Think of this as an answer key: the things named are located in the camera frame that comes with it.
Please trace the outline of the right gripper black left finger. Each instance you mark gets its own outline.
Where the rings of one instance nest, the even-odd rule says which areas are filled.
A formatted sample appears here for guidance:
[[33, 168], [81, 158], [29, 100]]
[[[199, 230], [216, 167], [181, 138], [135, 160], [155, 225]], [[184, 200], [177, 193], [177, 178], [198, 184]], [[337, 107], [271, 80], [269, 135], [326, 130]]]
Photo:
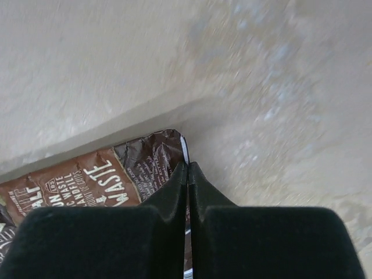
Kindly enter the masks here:
[[138, 206], [40, 208], [21, 223], [2, 278], [182, 278], [187, 165]]

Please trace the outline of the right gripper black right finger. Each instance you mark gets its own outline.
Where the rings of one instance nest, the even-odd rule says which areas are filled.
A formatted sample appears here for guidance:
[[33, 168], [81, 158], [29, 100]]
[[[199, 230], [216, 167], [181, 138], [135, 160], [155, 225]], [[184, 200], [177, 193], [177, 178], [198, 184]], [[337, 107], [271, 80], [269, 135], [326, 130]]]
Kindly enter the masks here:
[[348, 231], [321, 207], [238, 206], [189, 165], [195, 278], [364, 278]]

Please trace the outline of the brown kettle chips bag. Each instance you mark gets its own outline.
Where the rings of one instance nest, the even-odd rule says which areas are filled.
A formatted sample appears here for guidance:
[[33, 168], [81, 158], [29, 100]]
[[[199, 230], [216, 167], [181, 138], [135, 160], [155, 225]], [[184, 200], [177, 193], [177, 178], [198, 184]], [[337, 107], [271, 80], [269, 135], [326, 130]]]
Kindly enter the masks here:
[[25, 218], [40, 208], [138, 206], [188, 163], [176, 130], [99, 149], [1, 184], [1, 264]]

